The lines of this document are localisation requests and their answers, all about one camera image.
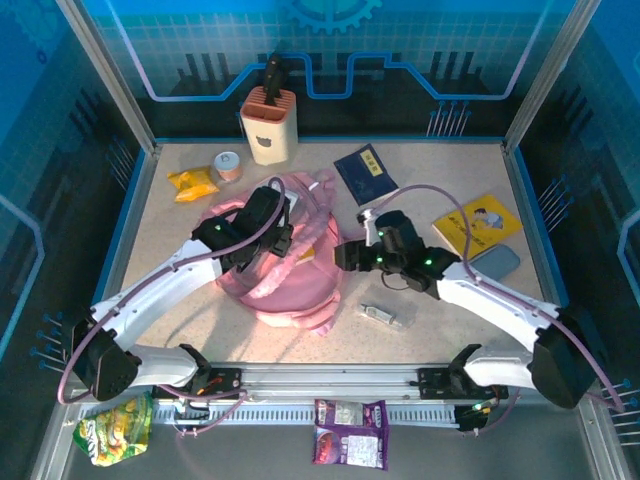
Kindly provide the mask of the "dark blue book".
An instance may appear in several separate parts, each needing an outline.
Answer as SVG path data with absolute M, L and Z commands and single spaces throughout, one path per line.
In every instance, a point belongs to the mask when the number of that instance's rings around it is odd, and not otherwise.
M 358 206 L 388 196 L 398 189 L 372 144 L 334 162 Z

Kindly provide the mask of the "pink student backpack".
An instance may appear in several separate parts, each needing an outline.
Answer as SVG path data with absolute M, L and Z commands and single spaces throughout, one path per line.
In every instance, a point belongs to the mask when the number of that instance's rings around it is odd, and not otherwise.
M 251 310 L 256 318 L 273 327 L 327 333 L 341 301 L 343 275 L 334 264 L 333 250 L 342 241 L 341 230 L 333 214 L 336 191 L 334 176 L 328 171 L 286 173 L 266 180 L 244 193 L 210 207 L 197 224 L 230 207 L 243 206 L 258 187 L 271 187 L 280 192 L 279 209 L 285 191 L 300 199 L 290 213 L 293 225 L 291 246 L 284 258 L 261 254 L 241 273 L 230 270 L 221 274 L 216 284 L 237 303 Z M 276 221 L 274 212 L 267 223 L 241 243 L 214 251 L 219 258 L 257 239 Z M 312 261 L 297 264 L 298 258 L 315 249 Z

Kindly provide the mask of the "grey pencil case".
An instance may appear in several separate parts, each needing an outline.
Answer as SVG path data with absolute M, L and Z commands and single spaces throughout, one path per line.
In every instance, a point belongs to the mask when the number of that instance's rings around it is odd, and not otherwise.
M 470 265 L 485 277 L 500 281 L 514 272 L 520 257 L 507 245 L 498 244 L 470 261 Z

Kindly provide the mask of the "purple snack bag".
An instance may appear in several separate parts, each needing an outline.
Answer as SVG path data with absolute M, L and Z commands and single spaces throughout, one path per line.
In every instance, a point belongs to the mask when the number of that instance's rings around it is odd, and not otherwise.
M 384 400 L 316 399 L 312 463 L 388 470 L 390 425 Z

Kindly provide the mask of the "green snack bag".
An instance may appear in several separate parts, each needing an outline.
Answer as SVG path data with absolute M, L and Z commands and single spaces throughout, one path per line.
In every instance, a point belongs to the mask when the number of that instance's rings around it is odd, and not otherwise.
M 146 392 L 81 420 L 73 441 L 92 465 L 110 467 L 148 450 L 152 417 L 153 401 Z

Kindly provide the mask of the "yellow snack packet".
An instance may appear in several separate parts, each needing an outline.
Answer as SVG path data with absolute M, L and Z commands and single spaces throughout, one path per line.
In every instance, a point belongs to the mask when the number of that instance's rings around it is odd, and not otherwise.
M 174 198 L 177 203 L 193 202 L 219 192 L 207 166 L 168 173 L 167 180 L 177 190 Z

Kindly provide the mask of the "clear plastic pen packet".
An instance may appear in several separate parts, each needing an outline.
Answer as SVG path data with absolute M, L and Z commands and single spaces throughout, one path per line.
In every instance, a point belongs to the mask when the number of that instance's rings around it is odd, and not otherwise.
M 360 303 L 356 310 L 361 316 L 396 331 L 406 330 L 414 323 L 411 318 L 397 316 L 371 304 Z

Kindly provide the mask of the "beige knife block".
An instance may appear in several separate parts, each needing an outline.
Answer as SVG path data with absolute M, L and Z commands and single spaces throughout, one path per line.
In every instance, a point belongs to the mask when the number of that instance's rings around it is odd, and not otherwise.
M 267 104 L 266 100 L 264 89 L 254 87 L 240 110 L 252 157 L 262 166 L 291 160 L 298 147 L 295 94 L 281 90 L 280 97 L 274 98 L 274 105 Z

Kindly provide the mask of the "small electronics board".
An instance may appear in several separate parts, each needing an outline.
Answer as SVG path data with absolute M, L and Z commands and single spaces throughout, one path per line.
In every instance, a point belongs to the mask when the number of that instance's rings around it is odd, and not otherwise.
M 462 433 L 483 429 L 489 420 L 492 407 L 486 402 L 454 407 L 455 423 Z
M 179 426 L 203 425 L 210 420 L 210 410 L 206 407 L 192 407 L 187 400 L 173 402 L 173 421 Z

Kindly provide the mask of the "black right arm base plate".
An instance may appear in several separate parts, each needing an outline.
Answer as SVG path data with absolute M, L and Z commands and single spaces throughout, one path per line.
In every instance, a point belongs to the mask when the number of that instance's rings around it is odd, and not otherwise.
M 509 398 L 505 386 L 479 386 L 464 370 L 421 368 L 417 370 L 417 388 L 422 400 L 490 400 Z

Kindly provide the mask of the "aluminium mounting rail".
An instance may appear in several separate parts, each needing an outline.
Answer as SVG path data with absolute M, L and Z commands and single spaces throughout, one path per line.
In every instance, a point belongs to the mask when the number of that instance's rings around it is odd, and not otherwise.
M 241 370 L 241 383 L 254 401 L 314 399 L 409 401 L 420 398 L 413 364 L 221 363 Z

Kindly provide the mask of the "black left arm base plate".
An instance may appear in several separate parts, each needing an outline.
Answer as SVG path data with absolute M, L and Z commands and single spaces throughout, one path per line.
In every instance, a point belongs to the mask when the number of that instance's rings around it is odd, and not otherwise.
M 208 368 L 199 369 L 194 377 L 183 387 L 171 387 L 170 391 L 154 386 L 151 395 L 154 399 L 177 399 L 195 401 L 202 399 L 237 400 L 242 387 L 242 370 L 240 368 Z

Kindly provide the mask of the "aluminium frame post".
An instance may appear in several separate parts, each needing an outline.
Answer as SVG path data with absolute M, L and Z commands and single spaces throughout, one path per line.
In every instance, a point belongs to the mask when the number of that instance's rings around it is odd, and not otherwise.
M 140 147 L 146 154 L 154 154 L 157 149 L 155 136 L 82 1 L 54 1 L 83 47 Z
M 575 0 L 504 137 L 505 157 L 512 156 L 524 138 L 601 1 Z

